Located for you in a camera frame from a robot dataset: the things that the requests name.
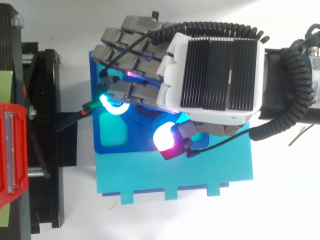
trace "white label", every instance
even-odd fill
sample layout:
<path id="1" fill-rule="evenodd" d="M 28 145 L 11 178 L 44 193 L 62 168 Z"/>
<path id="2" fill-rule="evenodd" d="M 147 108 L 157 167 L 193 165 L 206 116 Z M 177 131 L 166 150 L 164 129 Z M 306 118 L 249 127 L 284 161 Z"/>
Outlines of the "white label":
<path id="1" fill-rule="evenodd" d="M 310 108 L 320 109 L 320 57 L 309 56 L 312 65 L 312 88 L 314 96 L 313 104 Z"/>

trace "black heat sink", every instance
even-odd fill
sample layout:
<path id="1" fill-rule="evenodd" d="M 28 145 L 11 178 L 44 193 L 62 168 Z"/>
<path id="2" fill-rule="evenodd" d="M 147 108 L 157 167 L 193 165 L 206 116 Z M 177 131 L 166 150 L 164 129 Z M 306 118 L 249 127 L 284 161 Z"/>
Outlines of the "black heat sink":
<path id="1" fill-rule="evenodd" d="M 257 40 L 188 42 L 180 106 L 252 111 Z"/>

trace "blue plastic object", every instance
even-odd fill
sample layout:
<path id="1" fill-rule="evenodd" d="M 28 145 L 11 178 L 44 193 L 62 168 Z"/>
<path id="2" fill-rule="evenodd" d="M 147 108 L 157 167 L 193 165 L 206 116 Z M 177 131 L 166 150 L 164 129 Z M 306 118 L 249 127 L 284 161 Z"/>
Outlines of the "blue plastic object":
<path id="1" fill-rule="evenodd" d="M 90 58 L 91 95 L 92 100 L 99 99 L 95 89 L 100 81 L 98 73 L 104 67 Z M 123 81 L 140 83 L 141 78 L 123 74 L 120 71 L 109 69 L 110 75 L 119 76 Z M 156 129 L 166 122 L 178 122 L 187 120 L 183 114 L 170 114 L 163 112 L 157 119 L 151 119 L 135 111 L 135 106 L 121 115 L 115 116 L 108 113 L 104 107 L 93 110 L 93 138 L 94 150 L 98 154 L 147 152 L 157 150 L 152 141 Z M 192 138 L 192 148 L 204 148 L 209 143 L 209 136 L 205 133 Z"/>
<path id="2" fill-rule="evenodd" d="M 90 59 L 93 100 L 97 98 L 94 89 L 100 70 L 101 66 Z M 165 161 L 159 152 L 153 151 L 152 137 L 156 128 L 150 132 L 148 129 L 156 125 L 154 122 L 146 122 L 146 131 L 131 135 L 135 127 L 144 126 L 139 122 L 139 114 L 135 114 L 138 113 L 131 108 L 121 116 L 110 115 L 103 107 L 93 111 L 97 192 L 103 196 L 121 195 L 122 204 L 133 203 L 134 194 L 139 193 L 164 192 L 165 199 L 171 200 L 177 199 L 178 190 L 207 188 L 208 196 L 217 196 L 228 182 L 253 179 L 251 144 L 247 135 L 193 158 L 181 155 Z M 177 118 L 171 122 L 188 120 L 185 114 L 174 116 Z M 200 146 L 194 143 L 195 148 L 211 146 L 224 139 L 226 137 L 207 134 L 192 138 L 195 142 L 205 141 Z"/>
<path id="3" fill-rule="evenodd" d="M 210 136 L 209 145 L 226 138 Z M 253 179 L 247 135 L 192 158 L 180 155 L 165 161 L 157 151 L 96 154 L 95 157 L 97 192 L 104 196 L 120 193 L 122 204 L 133 203 L 134 193 L 163 189 L 166 200 L 177 199 L 177 191 L 184 188 L 206 187 L 208 196 L 218 196 L 221 183 Z"/>

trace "red tray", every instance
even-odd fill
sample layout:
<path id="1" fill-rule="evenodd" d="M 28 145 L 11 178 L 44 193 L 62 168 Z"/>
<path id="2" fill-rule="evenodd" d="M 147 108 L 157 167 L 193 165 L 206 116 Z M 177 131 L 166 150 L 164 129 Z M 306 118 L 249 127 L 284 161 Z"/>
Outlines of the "red tray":
<path id="1" fill-rule="evenodd" d="M 0 209 L 28 188 L 27 111 L 0 103 Z"/>

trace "cyan light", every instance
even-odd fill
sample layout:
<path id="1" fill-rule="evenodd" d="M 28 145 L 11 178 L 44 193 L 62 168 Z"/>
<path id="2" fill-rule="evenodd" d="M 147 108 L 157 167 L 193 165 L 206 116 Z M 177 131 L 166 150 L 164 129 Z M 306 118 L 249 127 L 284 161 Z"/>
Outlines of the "cyan light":
<path id="1" fill-rule="evenodd" d="M 121 106 L 112 106 L 111 103 L 108 102 L 107 96 L 104 94 L 102 94 L 99 99 L 105 109 L 112 115 L 121 115 L 125 113 L 130 106 L 129 103 L 123 103 Z"/>
<path id="2" fill-rule="evenodd" d="M 171 133 L 171 127 L 173 125 L 175 125 L 174 122 L 168 121 L 155 130 L 153 134 L 153 143 L 158 151 L 162 152 L 174 147 L 175 140 Z"/>

